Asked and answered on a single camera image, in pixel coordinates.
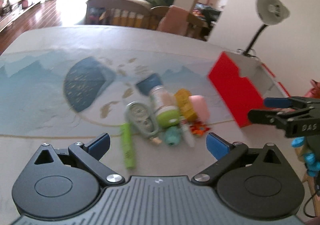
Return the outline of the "blue gloved hand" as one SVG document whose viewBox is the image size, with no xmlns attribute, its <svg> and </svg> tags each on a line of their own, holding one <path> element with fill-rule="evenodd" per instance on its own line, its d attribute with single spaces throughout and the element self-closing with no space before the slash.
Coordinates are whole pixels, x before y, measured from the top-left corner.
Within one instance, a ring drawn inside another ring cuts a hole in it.
<svg viewBox="0 0 320 225">
<path fill-rule="evenodd" d="M 295 138 L 291 142 L 298 160 L 303 162 L 306 167 L 306 172 L 310 177 L 317 177 L 319 174 L 319 160 L 316 158 L 315 153 L 307 145 L 305 137 Z"/>
</svg>

